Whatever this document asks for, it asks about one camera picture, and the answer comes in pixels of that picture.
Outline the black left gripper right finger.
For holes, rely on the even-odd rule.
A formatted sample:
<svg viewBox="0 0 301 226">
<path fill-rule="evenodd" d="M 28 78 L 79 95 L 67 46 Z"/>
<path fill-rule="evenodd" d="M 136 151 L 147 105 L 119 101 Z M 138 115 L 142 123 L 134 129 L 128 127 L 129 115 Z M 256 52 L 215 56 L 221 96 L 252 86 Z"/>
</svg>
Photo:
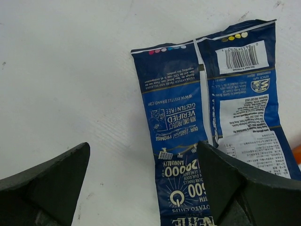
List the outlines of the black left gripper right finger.
<svg viewBox="0 0 301 226">
<path fill-rule="evenodd" d="M 211 215 L 218 226 L 299 226 L 301 183 L 198 142 L 198 161 Z"/>
</svg>

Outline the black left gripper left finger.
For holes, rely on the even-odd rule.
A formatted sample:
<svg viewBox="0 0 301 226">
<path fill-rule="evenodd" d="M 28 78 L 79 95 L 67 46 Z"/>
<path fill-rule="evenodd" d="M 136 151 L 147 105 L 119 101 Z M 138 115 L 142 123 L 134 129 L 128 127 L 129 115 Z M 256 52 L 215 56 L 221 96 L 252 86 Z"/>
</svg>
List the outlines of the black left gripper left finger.
<svg viewBox="0 0 301 226">
<path fill-rule="evenodd" d="M 90 158 L 85 142 L 1 179 L 2 226 L 70 226 Z"/>
</svg>

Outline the blue Kettle chips bag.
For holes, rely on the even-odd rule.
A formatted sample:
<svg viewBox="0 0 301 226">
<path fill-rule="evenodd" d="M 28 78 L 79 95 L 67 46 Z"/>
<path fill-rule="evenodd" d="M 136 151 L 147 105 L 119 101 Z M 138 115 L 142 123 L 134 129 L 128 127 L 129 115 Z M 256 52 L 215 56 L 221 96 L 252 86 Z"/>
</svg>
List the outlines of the blue Kettle chips bag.
<svg viewBox="0 0 301 226">
<path fill-rule="evenodd" d="M 301 181 L 280 124 L 275 20 L 249 20 L 181 44 L 134 49 L 163 226 L 216 226 L 197 145 Z"/>
</svg>

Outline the Fox's candy bag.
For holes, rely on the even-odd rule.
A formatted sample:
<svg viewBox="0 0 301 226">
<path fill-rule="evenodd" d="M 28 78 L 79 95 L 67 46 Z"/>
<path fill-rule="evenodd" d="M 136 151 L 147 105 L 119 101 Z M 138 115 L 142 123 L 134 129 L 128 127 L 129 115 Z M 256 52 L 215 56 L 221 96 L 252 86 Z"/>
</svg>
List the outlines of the Fox's candy bag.
<svg viewBox="0 0 301 226">
<path fill-rule="evenodd" d="M 294 156 L 297 164 L 300 165 L 301 164 L 301 145 L 295 147 L 292 150 L 292 153 L 293 153 L 293 156 Z"/>
</svg>

